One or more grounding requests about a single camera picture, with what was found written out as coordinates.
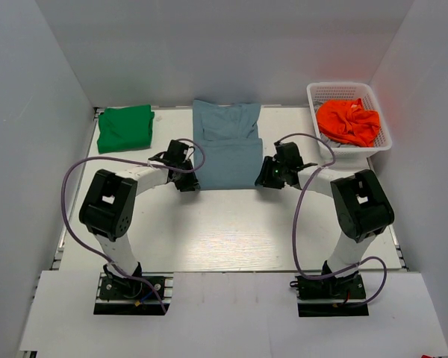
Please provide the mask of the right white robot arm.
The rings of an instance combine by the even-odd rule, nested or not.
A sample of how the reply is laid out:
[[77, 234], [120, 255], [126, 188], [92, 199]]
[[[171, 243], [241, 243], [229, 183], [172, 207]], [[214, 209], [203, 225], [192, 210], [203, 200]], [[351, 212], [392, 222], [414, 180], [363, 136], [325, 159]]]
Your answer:
[[[336, 164], [335, 152], [327, 146], [330, 159], [322, 165], [305, 164], [296, 143], [274, 143], [276, 154], [266, 156], [256, 186], [269, 189], [283, 189], [291, 186], [300, 191], [291, 228], [293, 261], [300, 276], [307, 281], [322, 282], [323, 291], [333, 297], [340, 297], [349, 288], [349, 277], [358, 273], [361, 264], [377, 260], [385, 268], [385, 262], [378, 257], [364, 257], [370, 243], [393, 224], [393, 208], [377, 179], [370, 169], [344, 174], [332, 169]], [[333, 200], [340, 226], [340, 237], [332, 255], [324, 262], [319, 275], [308, 275], [302, 270], [297, 253], [297, 229], [299, 213], [307, 192], [316, 192]]]

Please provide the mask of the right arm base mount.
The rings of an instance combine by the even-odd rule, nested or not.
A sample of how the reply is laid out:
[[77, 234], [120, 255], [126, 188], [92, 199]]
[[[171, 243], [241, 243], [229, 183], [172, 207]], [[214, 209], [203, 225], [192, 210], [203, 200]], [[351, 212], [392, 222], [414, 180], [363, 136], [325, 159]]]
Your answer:
[[296, 290], [300, 318], [364, 317], [369, 315], [361, 275], [326, 280], [296, 276], [289, 284]]

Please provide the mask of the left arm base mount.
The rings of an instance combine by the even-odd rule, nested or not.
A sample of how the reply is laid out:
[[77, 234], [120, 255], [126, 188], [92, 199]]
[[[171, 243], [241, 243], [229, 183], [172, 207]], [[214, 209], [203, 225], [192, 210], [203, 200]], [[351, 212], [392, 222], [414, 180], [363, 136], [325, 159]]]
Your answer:
[[[159, 294], [166, 310], [172, 300], [173, 275], [143, 276]], [[142, 282], [112, 279], [101, 273], [96, 290], [94, 315], [158, 316], [165, 315], [152, 289]]]

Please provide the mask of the blue-grey t-shirt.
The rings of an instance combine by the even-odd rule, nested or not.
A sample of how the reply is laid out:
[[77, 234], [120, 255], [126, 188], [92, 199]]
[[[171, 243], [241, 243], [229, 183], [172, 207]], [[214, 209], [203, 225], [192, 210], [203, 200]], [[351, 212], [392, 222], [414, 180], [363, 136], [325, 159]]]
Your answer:
[[219, 106], [193, 102], [193, 141], [202, 148], [195, 164], [202, 190], [251, 189], [261, 170], [263, 141], [258, 133], [260, 104]]

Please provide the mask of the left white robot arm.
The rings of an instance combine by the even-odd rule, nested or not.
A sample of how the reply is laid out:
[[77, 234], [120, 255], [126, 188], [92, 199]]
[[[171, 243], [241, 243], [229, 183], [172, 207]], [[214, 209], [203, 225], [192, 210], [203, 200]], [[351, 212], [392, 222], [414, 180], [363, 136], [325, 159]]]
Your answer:
[[180, 192], [198, 190], [199, 182], [188, 157], [192, 149], [183, 140], [173, 140], [165, 152], [143, 165], [121, 172], [100, 169], [93, 177], [78, 218], [106, 256], [106, 277], [125, 297], [136, 297], [144, 286], [141, 265], [128, 239], [136, 197], [170, 183]]

